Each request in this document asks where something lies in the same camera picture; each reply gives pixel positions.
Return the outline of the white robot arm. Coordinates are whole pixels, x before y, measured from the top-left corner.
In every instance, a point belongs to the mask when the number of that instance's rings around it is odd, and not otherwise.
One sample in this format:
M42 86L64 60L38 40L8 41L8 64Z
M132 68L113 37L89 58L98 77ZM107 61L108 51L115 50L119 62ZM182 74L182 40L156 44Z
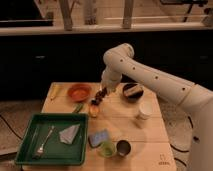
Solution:
M106 68L101 76L102 88L108 94L114 92L126 75L179 106L194 118L187 171L213 171L213 91L141 64L133 57L134 49L128 43L107 50L103 55Z

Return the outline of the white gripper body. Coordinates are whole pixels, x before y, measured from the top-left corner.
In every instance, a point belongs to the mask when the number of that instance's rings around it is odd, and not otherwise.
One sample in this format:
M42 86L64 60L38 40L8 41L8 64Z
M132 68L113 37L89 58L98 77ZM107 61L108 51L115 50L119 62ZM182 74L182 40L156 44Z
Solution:
M108 93L115 92L121 79L122 75L120 73L106 68L101 76L101 87L106 89Z

